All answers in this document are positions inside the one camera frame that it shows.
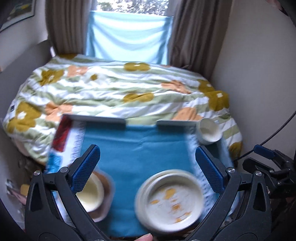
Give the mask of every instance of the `power cord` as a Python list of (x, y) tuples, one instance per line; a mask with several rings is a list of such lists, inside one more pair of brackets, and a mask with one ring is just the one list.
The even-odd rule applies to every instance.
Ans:
[[(276, 134), (278, 134), (296, 115), (296, 111), (290, 116), (290, 118), (275, 132), (273, 133), (270, 137), (268, 137), (264, 142), (260, 144), (260, 146), (264, 145), (266, 142), (268, 142), (271, 138), (273, 138)], [(237, 162), (238, 160), (244, 158), (245, 156), (251, 154), (254, 151), (254, 149), (248, 151), (247, 153), (243, 154), (242, 156), (238, 157), (237, 159), (234, 160), (234, 162)]]

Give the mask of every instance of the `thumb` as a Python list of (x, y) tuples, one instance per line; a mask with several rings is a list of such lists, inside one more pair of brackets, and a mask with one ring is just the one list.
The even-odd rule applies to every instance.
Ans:
[(152, 240), (153, 240), (153, 236), (151, 234), (145, 234), (144, 236), (139, 237), (135, 241), (152, 241)]

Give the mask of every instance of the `bedding tag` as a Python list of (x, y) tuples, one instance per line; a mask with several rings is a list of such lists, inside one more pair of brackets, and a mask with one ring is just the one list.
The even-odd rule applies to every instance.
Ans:
[(13, 100), (9, 107), (9, 120), (15, 117), (16, 101)]

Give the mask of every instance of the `curtain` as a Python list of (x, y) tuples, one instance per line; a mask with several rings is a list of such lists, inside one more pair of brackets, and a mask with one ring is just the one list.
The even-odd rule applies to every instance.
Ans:
[(105, 60), (167, 64), (173, 17), (91, 12), (86, 55)]
[(232, 0), (181, 0), (173, 21), (169, 64), (210, 79), (226, 33)]
[(85, 53), (92, 0), (46, 0), (49, 39), (56, 54)]

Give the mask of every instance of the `stack of plates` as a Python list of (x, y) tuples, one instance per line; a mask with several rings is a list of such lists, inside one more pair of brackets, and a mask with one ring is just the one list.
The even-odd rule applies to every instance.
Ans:
[(135, 212), (141, 224), (160, 233), (189, 227), (202, 210), (202, 189), (196, 177), (183, 170), (167, 170), (148, 178), (135, 199)]

